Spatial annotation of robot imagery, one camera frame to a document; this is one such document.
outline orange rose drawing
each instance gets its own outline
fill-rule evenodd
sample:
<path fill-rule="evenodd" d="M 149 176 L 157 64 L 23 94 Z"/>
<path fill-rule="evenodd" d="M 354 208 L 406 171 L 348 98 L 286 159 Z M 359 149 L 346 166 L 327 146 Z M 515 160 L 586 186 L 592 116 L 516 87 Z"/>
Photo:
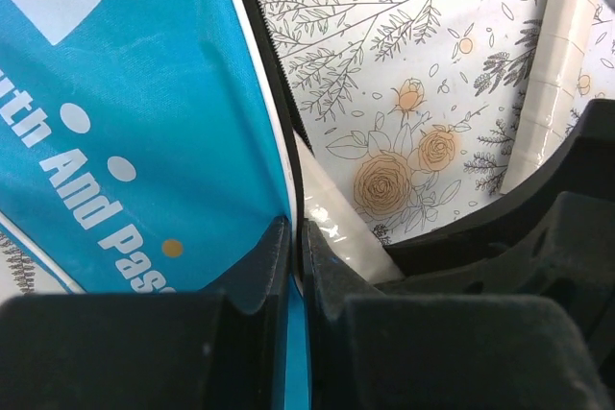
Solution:
<path fill-rule="evenodd" d="M 412 151 L 407 163 L 412 170 L 439 172 L 448 167 L 454 158 L 453 134 L 436 129 L 421 138 L 418 148 Z"/>
<path fill-rule="evenodd" d="M 408 115 L 425 103 L 425 89 L 423 83 L 418 79 L 406 79 L 399 91 L 395 88 L 393 90 L 398 97 L 397 105 L 395 105 L 393 111 L 400 110 L 404 115 Z"/>
<path fill-rule="evenodd" d="M 578 77 L 577 90 L 580 96 L 585 96 L 591 89 L 592 80 L 587 74 Z"/>
<path fill-rule="evenodd" d="M 406 207 L 412 185 L 406 159 L 394 153 L 367 160 L 355 177 L 355 201 L 374 219 Z"/>

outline black edge strip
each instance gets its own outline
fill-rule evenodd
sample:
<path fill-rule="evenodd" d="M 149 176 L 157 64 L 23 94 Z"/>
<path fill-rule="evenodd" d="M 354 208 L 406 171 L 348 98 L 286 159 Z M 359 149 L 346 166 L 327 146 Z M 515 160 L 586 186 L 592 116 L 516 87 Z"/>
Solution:
<path fill-rule="evenodd" d="M 306 134 L 306 129 L 301 122 L 301 116 L 295 105 L 292 93 L 286 83 L 286 77 L 283 73 L 282 64 L 278 60 L 275 48 L 267 31 L 267 26 L 261 15 L 258 0 L 242 1 L 246 13 L 248 13 L 248 19 L 250 20 L 252 31 L 257 40 L 258 51 L 260 52 L 260 57 L 267 75 L 267 81 L 269 82 L 271 93 L 273 94 L 273 99 L 278 111 L 278 116 L 280 117 L 284 142 L 286 143 L 286 149 L 288 151 L 288 159 L 290 161 L 290 167 L 295 180 L 295 191 L 297 195 L 297 245 L 295 246 L 296 248 L 294 251 L 300 260 L 296 265 L 294 265 L 293 269 L 299 272 L 301 280 L 303 280 L 303 262 L 301 261 L 302 253 L 300 250 L 301 228 L 304 221 L 304 187 L 301 176 L 299 152 L 297 150 L 297 144 L 295 143 L 293 131 L 297 131 L 297 134 L 304 139 L 308 146 L 310 146 L 310 144 L 308 135 Z"/>

